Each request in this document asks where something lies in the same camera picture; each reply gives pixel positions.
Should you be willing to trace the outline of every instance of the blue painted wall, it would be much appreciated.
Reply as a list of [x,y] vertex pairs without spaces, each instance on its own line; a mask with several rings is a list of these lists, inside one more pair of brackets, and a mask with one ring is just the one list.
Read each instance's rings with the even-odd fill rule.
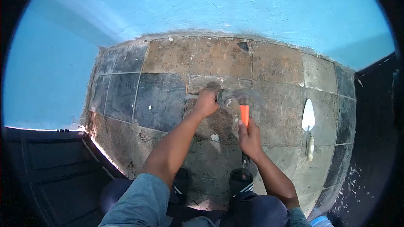
[[4,125],[77,129],[98,47],[44,18],[33,0],[11,46],[4,79]]
[[394,51],[375,0],[33,0],[9,55],[6,125],[71,124],[96,45],[190,28],[310,47],[356,70]]

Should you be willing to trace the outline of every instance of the plastic bottle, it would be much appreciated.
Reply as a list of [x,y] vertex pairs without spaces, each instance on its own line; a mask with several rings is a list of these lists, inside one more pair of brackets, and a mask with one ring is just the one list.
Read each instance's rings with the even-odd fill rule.
[[312,227],[334,227],[326,216],[319,216],[310,222]]

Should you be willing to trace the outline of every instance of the dark pants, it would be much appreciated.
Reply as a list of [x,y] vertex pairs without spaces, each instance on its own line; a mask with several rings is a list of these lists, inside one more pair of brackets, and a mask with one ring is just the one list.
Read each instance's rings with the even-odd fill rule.
[[[105,214],[132,184],[131,180],[115,179],[103,190],[100,196],[100,208]],[[170,226],[181,226],[182,222],[198,216],[205,216],[220,227],[238,226],[285,226],[289,220],[289,211],[276,197],[257,195],[252,191],[240,192],[229,201],[229,210],[197,210],[185,206],[170,204],[167,216],[173,218]]]

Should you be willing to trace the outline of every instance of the sleeve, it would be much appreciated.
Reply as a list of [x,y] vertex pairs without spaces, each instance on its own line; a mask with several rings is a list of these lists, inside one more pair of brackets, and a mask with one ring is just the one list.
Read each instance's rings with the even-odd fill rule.
[[151,227],[165,220],[170,190],[160,178],[139,174],[98,227]]
[[290,214],[290,227],[311,227],[309,221],[307,221],[306,216],[299,207],[294,207],[289,210]]

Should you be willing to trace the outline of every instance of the trowel handle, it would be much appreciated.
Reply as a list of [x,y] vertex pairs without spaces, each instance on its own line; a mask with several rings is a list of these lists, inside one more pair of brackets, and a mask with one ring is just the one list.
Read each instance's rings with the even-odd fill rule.
[[241,120],[243,120],[243,123],[248,128],[250,121],[250,106],[240,105],[240,113],[241,113]]
[[310,135],[309,143],[307,145],[307,161],[312,161],[314,155],[314,137]]

